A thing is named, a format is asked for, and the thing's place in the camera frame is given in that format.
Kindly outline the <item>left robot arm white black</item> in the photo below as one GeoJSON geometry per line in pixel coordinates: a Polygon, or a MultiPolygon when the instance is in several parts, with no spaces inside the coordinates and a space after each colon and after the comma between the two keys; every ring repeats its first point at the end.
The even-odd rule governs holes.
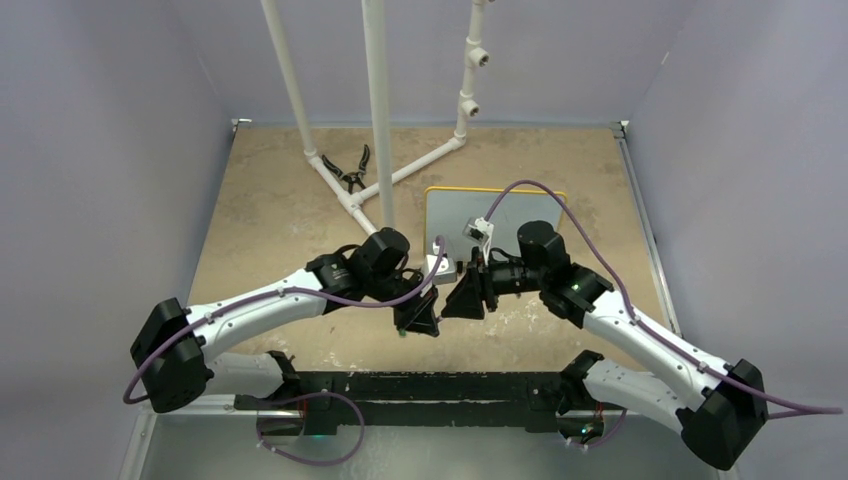
{"type": "Polygon", "coordinates": [[[184,306],[170,298],[154,306],[130,347],[136,370],[122,400],[147,401],[157,413],[181,409],[207,394],[246,394],[284,409],[298,382],[280,352],[241,357],[230,349],[289,323],[345,307],[391,309],[403,334],[439,334],[435,278],[446,264],[446,241],[435,240],[433,266],[407,266],[410,244],[384,227],[360,244],[347,244],[308,261],[294,273],[246,294],[184,306]]]}

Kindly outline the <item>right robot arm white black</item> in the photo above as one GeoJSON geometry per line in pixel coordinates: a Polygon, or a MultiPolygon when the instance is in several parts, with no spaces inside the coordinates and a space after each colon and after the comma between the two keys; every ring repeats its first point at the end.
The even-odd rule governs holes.
{"type": "Polygon", "coordinates": [[[464,230],[474,241],[466,271],[447,297],[447,318],[482,319],[507,294],[536,292],[554,316],[616,345],[643,366],[632,371],[585,350],[561,373],[558,409],[609,403],[678,433],[706,464],[730,470],[768,420],[761,371],[730,364],[663,329],[622,291],[571,260],[563,237],[542,220],[517,231],[520,253],[494,258],[494,226],[483,218],[464,230]]]}

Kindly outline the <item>yellow framed whiteboard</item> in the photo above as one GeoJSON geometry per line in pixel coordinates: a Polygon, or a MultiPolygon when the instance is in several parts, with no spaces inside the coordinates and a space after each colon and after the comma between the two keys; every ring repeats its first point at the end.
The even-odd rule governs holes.
{"type": "MultiPolygon", "coordinates": [[[[435,240],[441,236],[450,259],[468,261],[476,243],[464,235],[464,229],[469,222],[484,216],[499,194],[498,189],[492,188],[436,186],[426,189],[426,252],[435,253],[435,240]]],[[[517,231],[524,223],[543,220],[557,228],[563,217],[561,206],[549,194],[529,188],[515,188],[498,204],[490,219],[494,224],[492,246],[517,255],[517,231]]]]}

